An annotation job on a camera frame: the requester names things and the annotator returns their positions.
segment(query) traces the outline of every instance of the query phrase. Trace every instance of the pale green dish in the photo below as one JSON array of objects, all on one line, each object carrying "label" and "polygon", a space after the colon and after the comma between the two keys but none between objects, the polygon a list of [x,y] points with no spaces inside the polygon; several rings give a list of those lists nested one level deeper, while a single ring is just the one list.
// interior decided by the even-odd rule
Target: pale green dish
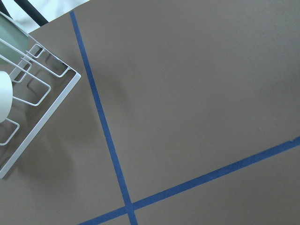
[{"label": "pale green dish", "polygon": [[[0,13],[0,38],[19,49],[23,53],[27,50],[29,39],[28,35],[19,30],[10,18]],[[0,42],[0,54],[12,62],[20,60],[21,55]],[[7,62],[0,58],[0,64]]]}]

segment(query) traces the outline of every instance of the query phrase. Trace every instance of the blue tape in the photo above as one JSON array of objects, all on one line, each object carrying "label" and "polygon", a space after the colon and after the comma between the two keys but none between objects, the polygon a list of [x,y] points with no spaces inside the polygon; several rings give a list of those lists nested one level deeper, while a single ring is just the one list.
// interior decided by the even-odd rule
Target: blue tape
[{"label": "blue tape", "polygon": [[97,90],[97,87],[95,84],[92,70],[90,68],[89,59],[88,59],[87,53],[84,48],[84,43],[83,43],[83,40],[81,37],[81,33],[79,30],[79,26],[78,26],[74,11],[70,12],[70,16],[71,16],[72,24],[73,24],[74,31],[76,34],[76,38],[77,38],[80,53],[82,56],[82,60],[84,63],[84,67],[85,67],[85,70],[86,70],[86,73],[88,76],[88,80],[90,83],[90,88],[92,90],[92,94],[94,97],[98,115],[99,115],[99,118],[101,121],[102,129],[103,129],[103,132],[105,135],[106,143],[107,143],[107,146],[108,146],[111,158],[112,158],[113,167],[114,167],[116,175],[117,175],[117,179],[119,182],[119,186],[121,189],[121,193],[123,196],[123,200],[125,203],[125,208],[126,208],[126,211],[127,211],[128,217],[129,217],[129,221],[130,221],[131,225],[137,225],[137,220],[136,220],[135,212],[133,210],[133,205],[132,205],[132,202],[131,202],[131,199],[129,196],[129,192],[128,192],[128,189],[127,189],[127,186],[125,183],[124,175],[123,175],[123,172],[122,172],[122,169],[120,166],[120,162],[119,162],[119,159],[118,159],[118,156],[116,153],[116,149],[113,144],[113,139],[112,139],[112,136],[111,136],[111,133],[110,133],[110,130],[109,130],[106,118],[105,118],[104,110],[103,110],[103,107],[101,104],[101,100],[100,100],[99,93],[98,93],[98,90]]},{"label": "blue tape", "polygon": [[272,156],[274,156],[276,154],[279,154],[283,151],[294,148],[298,145],[300,145],[300,137],[297,137],[293,141],[285,142],[285,143],[280,144],[278,146],[275,146],[273,148],[262,151],[258,154],[252,155],[248,158],[242,159],[238,162],[235,162],[235,163],[232,163],[230,165],[224,166],[220,169],[217,169],[215,171],[207,173],[203,176],[194,178],[192,180],[189,180],[187,182],[184,182],[182,184],[179,184],[177,186],[174,186],[172,188],[169,188],[167,190],[159,192],[155,195],[152,195],[152,196],[149,196],[147,198],[141,199],[141,200],[133,203],[134,210],[140,209],[142,207],[145,207],[145,206],[148,206],[150,204],[156,203],[160,200],[163,200],[163,199],[166,199],[166,198],[171,197],[173,195],[179,194],[180,192],[189,190],[191,188],[194,188],[196,186],[199,186],[201,184],[204,184],[204,183],[209,182],[211,180],[214,180],[216,178],[222,177],[222,176],[227,175],[229,173],[232,173],[236,170],[242,169],[246,166],[257,163],[257,162],[262,161],[266,158],[272,157]]},{"label": "blue tape", "polygon": [[99,217],[90,219],[90,220],[88,220],[86,222],[83,222],[83,223],[81,223],[79,225],[98,225],[98,224],[107,222],[109,220],[115,219],[117,217],[123,216],[125,214],[127,214],[126,208],[122,207],[122,208],[119,208],[117,210],[108,212],[108,213],[106,213],[104,215],[101,215]]}]

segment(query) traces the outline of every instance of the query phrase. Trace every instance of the white cup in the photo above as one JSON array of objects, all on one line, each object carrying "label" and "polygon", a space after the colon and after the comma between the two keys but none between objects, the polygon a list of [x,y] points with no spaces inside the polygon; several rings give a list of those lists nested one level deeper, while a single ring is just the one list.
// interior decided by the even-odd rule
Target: white cup
[{"label": "white cup", "polygon": [[13,85],[9,75],[0,71],[0,123],[3,122],[11,109],[13,102]]}]

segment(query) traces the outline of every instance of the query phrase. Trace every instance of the dish rack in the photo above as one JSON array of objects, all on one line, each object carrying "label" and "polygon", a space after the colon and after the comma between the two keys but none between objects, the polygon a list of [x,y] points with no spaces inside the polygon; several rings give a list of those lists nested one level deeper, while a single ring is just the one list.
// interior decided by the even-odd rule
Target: dish rack
[{"label": "dish rack", "polygon": [[14,63],[0,54],[8,62],[0,65],[0,70],[9,74],[13,85],[11,111],[0,123],[0,178],[7,174],[81,78],[32,36],[28,37],[30,44],[25,53],[0,38],[0,43],[21,56]]}]

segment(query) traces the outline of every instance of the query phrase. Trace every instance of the blue tape strip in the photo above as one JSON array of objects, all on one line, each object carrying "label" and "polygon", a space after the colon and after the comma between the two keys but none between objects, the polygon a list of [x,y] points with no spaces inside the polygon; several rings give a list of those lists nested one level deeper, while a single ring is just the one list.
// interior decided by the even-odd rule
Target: blue tape strip
[{"label": "blue tape strip", "polygon": [[180,192],[186,191],[188,189],[194,188],[196,186],[199,186],[201,184],[204,184],[204,183],[209,182],[211,180],[214,180],[216,178],[222,177],[222,176],[227,175],[229,173],[232,173],[236,170],[242,169],[246,166],[257,163],[257,162],[259,162],[261,160],[264,160],[266,158],[269,158],[271,156],[274,156],[278,153],[281,153],[283,151],[294,148],[298,145],[300,145],[300,137],[297,137],[293,141],[285,142],[283,144],[280,144],[280,145],[275,146],[273,148],[267,149],[267,150],[265,150],[263,152],[260,152],[258,154],[252,155],[248,158],[242,159],[238,162],[235,162],[235,163],[232,163],[230,165],[224,166],[220,169],[217,169],[215,171],[212,171],[210,173],[207,173],[203,176],[197,177],[197,178],[192,179],[190,181],[184,182],[182,184],[179,184],[177,186],[174,186],[172,188],[169,188],[167,190],[159,192],[155,195],[152,195],[152,196],[149,196],[147,198],[141,199],[141,200],[133,203],[134,210],[140,209],[142,207],[145,207],[145,206],[148,206],[150,204],[156,203],[156,202],[158,202],[160,200],[163,200],[165,198],[176,195]]},{"label": "blue tape strip", "polygon": [[103,132],[104,132],[104,135],[105,135],[106,143],[107,143],[107,146],[108,146],[111,158],[112,158],[113,167],[114,167],[116,175],[117,175],[117,179],[118,179],[118,182],[119,182],[119,186],[120,186],[120,189],[121,189],[121,193],[122,193],[122,196],[123,196],[123,200],[124,200],[124,203],[125,203],[125,208],[127,210],[129,221],[130,221],[131,225],[137,225],[137,220],[136,220],[135,212],[133,210],[133,205],[132,205],[132,202],[130,200],[130,196],[129,196],[129,192],[128,192],[128,189],[127,189],[127,186],[126,186],[126,183],[125,183],[124,175],[123,175],[123,172],[122,172],[122,169],[121,169],[121,166],[120,166],[120,163],[119,163],[119,159],[118,159],[118,156],[117,156],[117,153],[116,153],[116,149],[115,149],[114,144],[113,144],[113,139],[112,139],[112,136],[111,136],[111,133],[110,133],[110,130],[109,130],[106,118],[105,118],[104,110],[103,110],[103,107],[102,107],[102,104],[101,104],[101,100],[100,100],[100,97],[99,97],[98,90],[96,88],[96,84],[95,84],[95,81],[94,81],[92,70],[90,68],[89,59],[88,59],[87,53],[86,53],[85,48],[84,48],[83,40],[82,40],[82,37],[81,37],[81,33],[80,33],[80,30],[79,30],[79,26],[78,26],[74,11],[70,12],[70,15],[71,15],[71,20],[72,20],[72,24],[73,24],[73,27],[74,27],[74,31],[75,31],[75,34],[76,34],[77,42],[78,42],[78,45],[79,45],[80,53],[81,53],[81,56],[82,56],[82,60],[83,60],[85,70],[86,70],[86,73],[87,73],[87,76],[88,76],[88,80],[89,80],[89,83],[90,83],[90,88],[92,90],[92,94],[93,94],[94,101],[95,101],[95,104],[96,104],[96,107],[97,107],[98,115],[99,115],[99,118],[100,118],[100,121],[101,121],[102,129],[103,129]]},{"label": "blue tape strip", "polygon": [[106,213],[104,215],[101,215],[99,217],[90,219],[90,220],[88,220],[86,222],[83,222],[83,223],[81,223],[79,225],[98,225],[98,224],[107,222],[109,220],[115,219],[117,217],[123,216],[125,214],[127,214],[126,208],[122,207],[122,208],[119,208],[117,210],[108,212],[108,213]]}]

